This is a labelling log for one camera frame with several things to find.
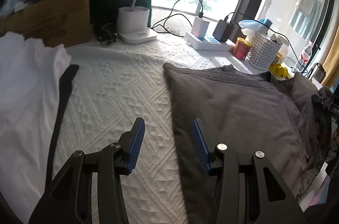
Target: brown box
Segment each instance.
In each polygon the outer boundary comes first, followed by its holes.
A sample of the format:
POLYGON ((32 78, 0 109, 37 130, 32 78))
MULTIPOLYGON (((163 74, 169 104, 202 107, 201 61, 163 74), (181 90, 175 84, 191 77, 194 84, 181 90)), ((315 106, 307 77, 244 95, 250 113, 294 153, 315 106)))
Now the brown box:
POLYGON ((7 32, 25 39, 42 38, 46 46, 65 47, 91 39, 89 0, 43 0, 0 20, 0 36, 7 32))

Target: yellow lid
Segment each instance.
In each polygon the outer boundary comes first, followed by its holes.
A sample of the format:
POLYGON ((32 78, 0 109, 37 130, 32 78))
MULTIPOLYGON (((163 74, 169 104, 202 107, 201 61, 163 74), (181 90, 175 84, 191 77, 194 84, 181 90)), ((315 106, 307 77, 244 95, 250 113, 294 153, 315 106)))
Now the yellow lid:
POLYGON ((242 37, 238 37, 237 40, 242 44, 246 45, 247 47, 252 47, 252 43, 248 42, 247 40, 243 39, 242 37))

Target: gray fabric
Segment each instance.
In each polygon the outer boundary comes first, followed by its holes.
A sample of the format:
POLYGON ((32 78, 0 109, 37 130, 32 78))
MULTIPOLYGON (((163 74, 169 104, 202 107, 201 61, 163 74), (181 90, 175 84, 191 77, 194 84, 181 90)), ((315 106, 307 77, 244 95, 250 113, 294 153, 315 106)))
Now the gray fabric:
POLYGON ((208 133, 237 152, 263 151, 299 199, 318 173, 329 148, 331 116, 311 96, 332 99, 296 74, 278 81, 270 72, 249 75, 233 66, 190 70, 164 64, 189 223, 207 223, 215 178, 200 169, 191 125, 201 118, 208 133))

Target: plastic basket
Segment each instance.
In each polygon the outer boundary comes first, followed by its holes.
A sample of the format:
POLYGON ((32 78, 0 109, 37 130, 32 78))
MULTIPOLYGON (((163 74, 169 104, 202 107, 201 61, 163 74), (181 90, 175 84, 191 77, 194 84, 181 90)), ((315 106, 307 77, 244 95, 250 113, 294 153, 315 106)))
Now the plastic basket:
POLYGON ((256 32, 252 38, 246 38, 252 43, 247 55, 250 64, 257 69, 267 70, 274 61, 281 45, 274 43, 270 37, 256 32))

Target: yellow package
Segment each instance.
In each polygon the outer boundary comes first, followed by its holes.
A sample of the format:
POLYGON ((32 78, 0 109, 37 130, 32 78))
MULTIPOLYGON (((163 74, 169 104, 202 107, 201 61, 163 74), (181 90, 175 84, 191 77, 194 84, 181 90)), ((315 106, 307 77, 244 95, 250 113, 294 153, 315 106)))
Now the yellow package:
POLYGON ((268 69, 277 77, 281 77, 281 78, 289 77, 289 71, 287 70, 286 67, 284 67, 281 64, 272 63, 268 69))

